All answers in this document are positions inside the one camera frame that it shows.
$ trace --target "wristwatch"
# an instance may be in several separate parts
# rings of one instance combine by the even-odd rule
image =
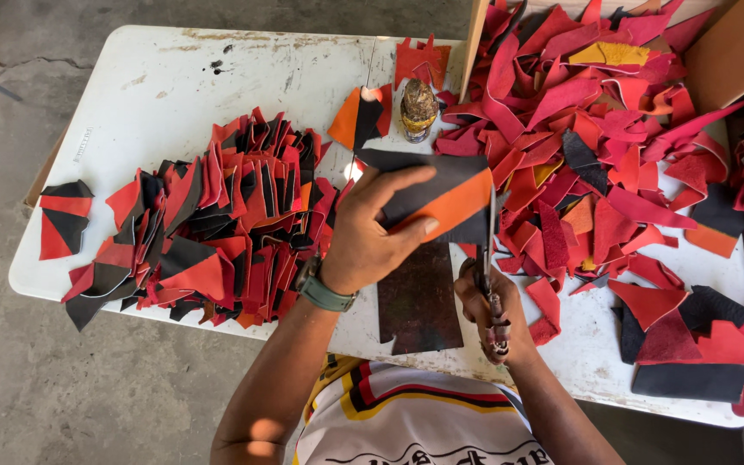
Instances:
[[[321,262],[322,260],[318,256],[306,260],[306,264],[298,272],[294,287],[298,289],[303,297],[306,297],[321,309],[332,312],[346,312],[355,303],[358,293],[342,295],[326,287],[317,279],[317,271],[320,269]]]

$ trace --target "green watch strap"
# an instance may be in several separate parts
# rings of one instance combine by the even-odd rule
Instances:
[[[308,276],[304,285],[300,288],[300,294],[306,297],[317,307],[332,312],[346,312],[355,302],[356,294],[337,294],[315,276]]]

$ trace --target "crack in floor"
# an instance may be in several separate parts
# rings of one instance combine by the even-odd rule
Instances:
[[[5,66],[3,69],[0,69],[0,76],[2,76],[2,74],[5,74],[10,69],[16,68],[17,66],[27,65],[28,63],[37,60],[45,61],[46,63],[55,63],[56,61],[61,61],[76,69],[93,69],[93,65],[80,65],[71,58],[47,58],[44,56],[37,56],[36,58],[26,59],[25,61],[20,61],[19,63],[14,63],[13,65]]]

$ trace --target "scissors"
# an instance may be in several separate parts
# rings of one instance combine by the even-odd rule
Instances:
[[[490,305],[490,324],[487,328],[487,347],[481,347],[484,354],[495,364],[503,363],[509,354],[510,320],[504,318],[504,310],[501,307],[501,299],[495,294],[490,284],[490,269],[493,266],[493,237],[495,234],[495,189],[490,196],[490,226],[487,229],[487,240],[475,248],[475,266],[473,269],[473,280],[479,288],[484,299]]]

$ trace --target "white t-shirt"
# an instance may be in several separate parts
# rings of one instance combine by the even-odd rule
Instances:
[[[518,395],[505,386],[329,357],[304,414],[294,465],[552,463]]]

